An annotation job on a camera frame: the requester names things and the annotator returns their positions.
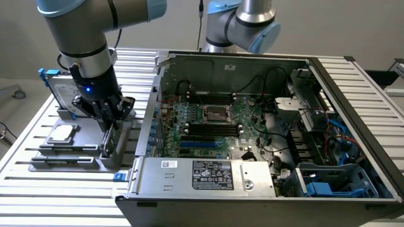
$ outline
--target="gray workbench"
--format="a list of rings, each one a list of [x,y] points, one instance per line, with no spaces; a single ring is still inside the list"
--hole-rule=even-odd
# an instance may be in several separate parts
[[[117,76],[125,96],[137,98],[137,119],[122,170],[130,169],[155,77],[157,51],[118,49]],[[404,172],[404,114],[357,63],[318,56],[341,90],[402,172]],[[130,226],[111,198],[129,183],[113,173],[30,172],[30,160],[59,118],[50,97],[0,161],[0,226]],[[404,216],[366,227],[403,227]]]

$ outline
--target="robotic arm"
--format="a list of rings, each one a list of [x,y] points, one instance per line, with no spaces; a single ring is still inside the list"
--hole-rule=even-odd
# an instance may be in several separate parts
[[[73,104],[103,131],[129,116],[135,99],[123,97],[106,32],[166,14],[167,0],[37,0],[81,95]]]
[[[207,43],[203,52],[263,54],[275,43],[281,24],[275,22],[273,0],[217,0],[209,5]]]

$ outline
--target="power supply label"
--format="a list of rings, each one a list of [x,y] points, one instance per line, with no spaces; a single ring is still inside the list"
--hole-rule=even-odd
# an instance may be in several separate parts
[[[234,190],[233,163],[194,161],[193,188],[195,190]]]

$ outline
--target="motherboard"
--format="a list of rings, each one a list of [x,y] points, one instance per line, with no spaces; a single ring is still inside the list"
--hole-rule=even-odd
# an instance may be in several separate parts
[[[165,97],[165,157],[229,158],[265,161],[271,154],[263,152],[269,136],[265,111],[251,96],[175,96]]]

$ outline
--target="blue pcie slot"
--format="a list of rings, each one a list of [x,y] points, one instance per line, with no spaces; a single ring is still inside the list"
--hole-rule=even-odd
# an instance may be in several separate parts
[[[217,143],[182,142],[179,146],[182,148],[217,148]]]

